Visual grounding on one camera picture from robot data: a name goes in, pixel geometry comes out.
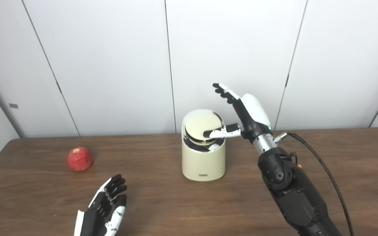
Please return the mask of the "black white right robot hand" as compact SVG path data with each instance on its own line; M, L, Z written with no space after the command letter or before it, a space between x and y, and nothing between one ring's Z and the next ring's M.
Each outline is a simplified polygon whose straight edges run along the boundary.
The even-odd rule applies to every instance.
M205 138L214 139L242 136L243 139L249 140L253 144L258 140L259 136L271 133L270 120L255 96L245 94L240 97L227 86L220 83L214 83L213 87L216 93L222 98L227 99L227 103L232 105L240 119L240 123L205 130L203 132Z

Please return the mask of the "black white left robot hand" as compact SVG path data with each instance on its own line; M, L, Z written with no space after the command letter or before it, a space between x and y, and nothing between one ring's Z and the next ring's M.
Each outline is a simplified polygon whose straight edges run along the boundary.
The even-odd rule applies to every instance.
M126 180L120 174L109 178L96 191L86 211L77 212L75 236L115 236L126 204Z

